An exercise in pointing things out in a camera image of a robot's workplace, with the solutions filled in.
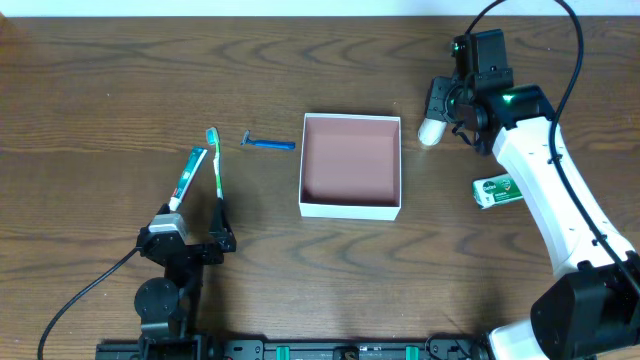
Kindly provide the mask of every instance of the white object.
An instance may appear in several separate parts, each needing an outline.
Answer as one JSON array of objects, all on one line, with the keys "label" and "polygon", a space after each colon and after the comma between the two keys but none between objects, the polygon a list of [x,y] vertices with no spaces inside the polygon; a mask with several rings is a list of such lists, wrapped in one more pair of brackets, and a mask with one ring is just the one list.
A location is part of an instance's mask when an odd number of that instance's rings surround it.
[{"label": "white object", "polygon": [[[305,189],[304,183],[304,168],[305,168],[305,151],[308,151],[307,135],[308,135],[308,122],[313,119],[338,119],[340,121],[349,120],[365,120],[370,122],[376,121],[389,121],[397,122],[397,163],[394,165],[393,171],[398,176],[398,194],[396,206],[355,206],[355,205],[331,205],[331,204],[318,204],[307,202],[304,200],[303,191]],[[400,212],[402,207],[402,139],[400,131],[400,118],[392,116],[369,116],[369,115],[345,115],[345,114],[322,114],[322,113],[307,113],[304,117],[304,129],[302,136],[302,154],[300,156],[300,182],[298,189],[298,205],[300,207],[300,214],[303,217],[326,217],[326,218],[340,218],[340,219],[363,219],[363,220],[395,220],[396,216]]]},{"label": "white object", "polygon": [[493,330],[489,334],[489,344],[497,360],[547,359],[536,341],[529,319]]},{"label": "white object", "polygon": [[475,180],[471,187],[473,188],[473,197],[480,209],[522,200],[522,193],[509,174]]},{"label": "white object", "polygon": [[432,120],[425,118],[418,129],[418,140],[425,146],[433,146],[440,142],[442,134],[447,128],[444,121]]},{"label": "white object", "polygon": [[178,207],[180,207],[180,204],[182,204],[182,201],[180,199],[172,197],[171,199],[169,199],[169,210],[171,211],[178,210]]},{"label": "white object", "polygon": [[[556,279],[577,271],[577,264],[588,260],[595,267],[612,264],[602,249],[593,246],[594,238],[576,209],[553,164],[548,163],[549,129],[544,117],[522,120],[517,128],[502,129],[493,146],[493,154],[520,188],[524,200],[542,233]],[[562,155],[562,168],[585,209],[616,254],[624,261],[633,246],[613,227],[591,195],[565,147],[560,127],[556,130],[556,148]],[[531,321],[526,320],[493,330],[489,343],[497,360],[546,359],[536,342]]]},{"label": "white object", "polygon": [[213,156],[213,171],[216,173],[218,186],[216,187],[216,195],[218,199],[224,199],[222,195],[222,186],[220,186],[220,152],[216,151],[216,154]]},{"label": "white object", "polygon": [[[5,16],[475,16],[493,0],[31,0],[5,1]],[[631,0],[567,0],[580,16],[640,15]],[[566,16],[552,0],[507,1],[487,15]]]}]

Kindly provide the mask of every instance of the razor blade head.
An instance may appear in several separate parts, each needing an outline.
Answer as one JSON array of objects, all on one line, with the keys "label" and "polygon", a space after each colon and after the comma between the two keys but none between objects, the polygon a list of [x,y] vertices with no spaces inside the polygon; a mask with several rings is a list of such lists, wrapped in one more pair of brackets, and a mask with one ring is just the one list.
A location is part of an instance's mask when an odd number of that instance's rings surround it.
[{"label": "razor blade head", "polygon": [[244,145],[247,143],[247,139],[249,139],[249,130],[244,132],[244,137],[242,138],[242,142],[240,143],[240,145]]}]

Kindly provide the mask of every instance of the green connector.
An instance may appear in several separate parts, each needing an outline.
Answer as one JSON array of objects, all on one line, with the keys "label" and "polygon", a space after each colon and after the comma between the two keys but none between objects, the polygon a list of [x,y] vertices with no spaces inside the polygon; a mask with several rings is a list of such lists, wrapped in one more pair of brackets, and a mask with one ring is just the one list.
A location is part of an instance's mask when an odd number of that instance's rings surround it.
[{"label": "green connector", "polygon": [[289,360],[288,346],[278,346],[276,348],[276,360]]},{"label": "green connector", "polygon": [[407,346],[406,360],[420,360],[420,349],[417,346]]}]

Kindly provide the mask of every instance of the blue razor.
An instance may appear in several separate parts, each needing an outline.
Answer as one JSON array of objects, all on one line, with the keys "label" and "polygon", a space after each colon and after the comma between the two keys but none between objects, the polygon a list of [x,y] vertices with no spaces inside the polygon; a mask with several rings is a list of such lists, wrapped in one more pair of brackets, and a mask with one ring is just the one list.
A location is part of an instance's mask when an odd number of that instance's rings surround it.
[{"label": "blue razor", "polygon": [[240,143],[240,145],[244,144],[280,150],[293,150],[296,148],[296,143],[291,141],[251,140],[249,139],[249,130],[244,133],[244,138]]}]

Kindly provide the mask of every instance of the white wall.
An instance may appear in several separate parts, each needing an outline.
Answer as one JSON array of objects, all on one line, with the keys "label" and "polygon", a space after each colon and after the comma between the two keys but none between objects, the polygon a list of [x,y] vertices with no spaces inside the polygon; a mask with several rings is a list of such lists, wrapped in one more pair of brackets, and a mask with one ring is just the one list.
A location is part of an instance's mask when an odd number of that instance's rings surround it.
[{"label": "white wall", "polygon": [[[5,16],[476,15],[492,0],[0,0]],[[640,15],[640,0],[567,0],[576,14]],[[552,0],[511,0],[490,15],[565,15]]]}]

